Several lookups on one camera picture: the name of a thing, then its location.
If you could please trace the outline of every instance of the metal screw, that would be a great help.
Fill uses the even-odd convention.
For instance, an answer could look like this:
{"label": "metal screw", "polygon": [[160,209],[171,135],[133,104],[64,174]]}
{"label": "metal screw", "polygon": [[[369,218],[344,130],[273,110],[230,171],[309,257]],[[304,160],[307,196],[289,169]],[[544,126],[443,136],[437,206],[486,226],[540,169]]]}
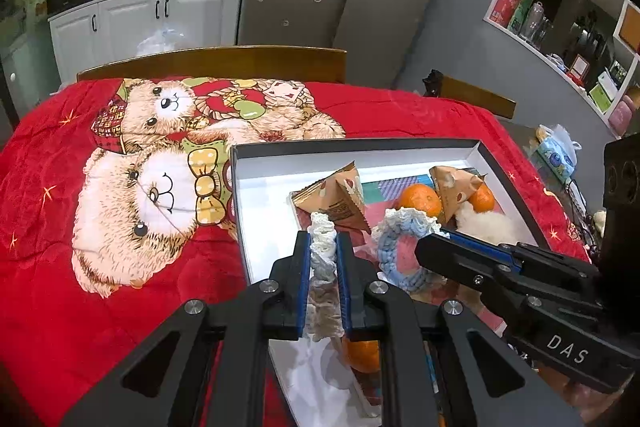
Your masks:
{"label": "metal screw", "polygon": [[446,301],[442,307],[449,315],[460,315],[463,310],[462,303],[459,301]]}
{"label": "metal screw", "polygon": [[191,299],[184,305],[184,311],[190,315],[197,315],[204,309],[204,302],[198,299]]}
{"label": "metal screw", "polygon": [[542,301],[533,295],[527,297],[527,302],[536,308],[542,306]]}
{"label": "metal screw", "polygon": [[389,285],[384,281],[373,281],[369,284],[369,291],[371,293],[386,293],[389,291]]}
{"label": "metal screw", "polygon": [[280,285],[278,284],[278,282],[274,281],[273,279],[265,279],[264,281],[260,282],[260,291],[262,293],[273,293],[277,291],[279,287]]}

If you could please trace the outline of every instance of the red blanket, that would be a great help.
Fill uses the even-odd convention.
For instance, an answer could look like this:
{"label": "red blanket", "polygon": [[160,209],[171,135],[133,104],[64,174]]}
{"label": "red blanket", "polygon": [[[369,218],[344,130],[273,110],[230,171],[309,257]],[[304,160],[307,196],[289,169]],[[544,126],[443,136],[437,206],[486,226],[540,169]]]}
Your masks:
{"label": "red blanket", "polygon": [[[121,79],[80,82],[28,114],[0,155],[0,361],[46,425],[57,425],[90,386],[182,302],[228,299],[245,286],[238,245],[231,237],[230,187],[221,180],[227,172],[195,165],[211,151],[225,170],[220,162],[225,148],[212,145],[216,140],[480,139],[511,177],[551,248],[586,259],[556,198],[545,194],[534,168],[485,110],[363,87],[312,83],[304,89],[281,82],[225,81],[212,90],[200,79],[187,84],[191,105],[183,106],[181,93],[168,92],[173,89],[169,83],[158,84],[164,86],[159,90],[150,83],[121,85]],[[154,107],[157,114],[150,116]],[[180,129],[172,128],[163,116],[166,110],[185,110],[189,119]],[[165,135],[169,142],[158,153],[165,155],[163,162],[172,161],[177,144],[196,151],[189,156],[195,208],[184,223],[175,214],[179,201],[173,195],[173,202],[167,200],[173,185],[147,187],[151,202],[165,201],[162,208],[136,208],[145,203],[135,200],[118,206],[118,184],[122,190],[143,186],[145,165],[159,157],[148,151]],[[104,162],[120,165],[129,158],[122,179],[92,185]],[[207,192],[207,183],[219,188]],[[161,219],[169,204],[179,237],[143,219],[158,208]],[[137,216],[133,227],[127,213]],[[117,219],[126,223],[123,235],[103,223]],[[92,226],[97,232],[87,237],[84,232]],[[118,251],[110,250],[116,244],[128,251],[127,241],[148,245],[164,240],[171,256],[153,266],[126,265],[117,259]],[[99,261],[92,257],[96,243],[108,253],[100,254]],[[108,255],[111,265],[105,267]],[[272,388],[268,393],[267,425],[280,425],[279,404]]]}

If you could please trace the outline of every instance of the white cabinet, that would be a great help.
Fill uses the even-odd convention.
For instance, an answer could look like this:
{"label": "white cabinet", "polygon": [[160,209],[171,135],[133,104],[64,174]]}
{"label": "white cabinet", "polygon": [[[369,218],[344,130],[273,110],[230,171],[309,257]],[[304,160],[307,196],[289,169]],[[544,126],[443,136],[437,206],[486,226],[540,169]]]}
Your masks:
{"label": "white cabinet", "polygon": [[240,0],[97,0],[50,19],[63,82],[96,66],[135,57],[143,40],[176,30],[173,48],[233,46]]}
{"label": "white cabinet", "polygon": [[239,0],[163,0],[161,7],[165,25],[184,34],[189,47],[236,44]]}
{"label": "white cabinet", "polygon": [[49,24],[53,51],[63,83],[74,82],[80,71],[107,62],[98,42],[100,21],[97,4],[73,10]]}
{"label": "white cabinet", "polygon": [[100,42],[108,62],[136,56],[140,42],[159,27],[160,0],[104,0],[99,3]]}

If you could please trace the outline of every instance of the orange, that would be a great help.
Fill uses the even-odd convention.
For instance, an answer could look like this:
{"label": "orange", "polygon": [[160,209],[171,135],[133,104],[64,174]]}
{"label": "orange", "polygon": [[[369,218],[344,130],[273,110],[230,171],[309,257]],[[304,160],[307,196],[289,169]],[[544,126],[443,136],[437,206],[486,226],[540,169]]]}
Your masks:
{"label": "orange", "polygon": [[486,186],[486,183],[480,185],[480,188],[471,195],[468,201],[476,212],[488,212],[493,210],[495,206],[494,193]]}
{"label": "orange", "polygon": [[361,373],[380,371],[378,341],[351,342],[347,337],[343,337],[342,353],[349,365]]}
{"label": "orange", "polygon": [[409,185],[398,198],[397,207],[417,208],[427,213],[429,217],[438,217],[442,211],[442,201],[436,191],[427,185],[416,183]]}

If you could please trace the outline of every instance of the white crochet item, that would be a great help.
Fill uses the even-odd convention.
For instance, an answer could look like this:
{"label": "white crochet item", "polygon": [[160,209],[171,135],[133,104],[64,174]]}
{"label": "white crochet item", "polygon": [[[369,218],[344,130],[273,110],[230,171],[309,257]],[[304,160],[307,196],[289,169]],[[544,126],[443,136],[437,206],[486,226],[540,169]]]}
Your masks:
{"label": "white crochet item", "polygon": [[311,279],[306,304],[305,333],[315,342],[341,337],[342,318],[336,282],[335,225],[326,214],[313,212],[311,226]]}

